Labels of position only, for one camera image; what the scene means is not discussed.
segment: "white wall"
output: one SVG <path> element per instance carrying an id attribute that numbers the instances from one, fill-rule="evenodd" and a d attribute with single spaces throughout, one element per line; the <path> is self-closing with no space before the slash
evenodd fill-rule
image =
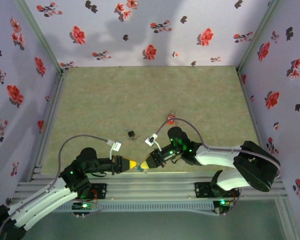
<path id="1" fill-rule="evenodd" d="M 129 8 L 127 0 L 92 0 L 90 5 L 97 6 L 95 13 L 85 6 L 85 0 L 56 0 L 57 7 L 51 7 L 49 0 L 26 2 L 59 63 L 74 61 L 77 67 L 190 66 L 196 61 L 198 66 L 236 66 L 251 35 L 238 43 L 234 36 L 254 35 L 269 0 L 243 1 L 239 8 L 235 7 L 237 0 L 138 0 L 136 9 Z M 115 12 L 118 3 L 131 11 L 129 20 L 119 20 Z M 49 9 L 56 14 L 49 16 Z M 183 16 L 187 17 L 185 23 L 181 23 Z M 166 29 L 172 31 L 154 33 L 151 23 L 166 20 L 170 21 Z M 85 44 L 73 43 L 70 33 L 74 26 L 84 32 Z M 209 46 L 197 45 L 198 35 L 208 28 L 213 32 Z M 143 59 L 143 50 L 149 45 L 156 48 L 152 60 Z M 97 60 L 92 55 L 103 51 L 111 58 Z M 211 62 L 217 57 L 221 61 Z"/>
<path id="2" fill-rule="evenodd" d="M 273 31 L 279 35 L 276 42 Z M 266 43 L 269 48 L 260 61 L 258 52 Z M 272 140 L 277 150 L 273 155 L 281 162 L 282 180 L 300 227 L 300 62 L 293 67 L 297 77 L 290 75 L 295 60 L 300 61 L 300 0 L 285 0 L 278 4 L 242 74 L 247 97 L 254 96 L 251 106 L 263 147 L 271 148 Z M 265 100 L 269 92 L 275 96 L 270 97 L 273 104 Z"/>
<path id="3" fill-rule="evenodd" d="M 11 18 L 20 28 L 12 27 Z M 22 44 L 14 42 L 12 34 L 21 36 Z M 57 71 L 13 0 L 0 0 L 0 51 L 2 205 L 6 199 L 13 197 L 24 171 L 33 162 L 34 147 L 39 143 L 45 126 L 43 124 L 40 133 L 38 121 L 44 118 L 50 104 L 46 96 L 51 94 Z M 39 67 L 41 73 L 38 72 L 35 58 L 40 58 L 43 62 Z M 14 91 L 9 92 L 8 86 L 15 86 Z"/>

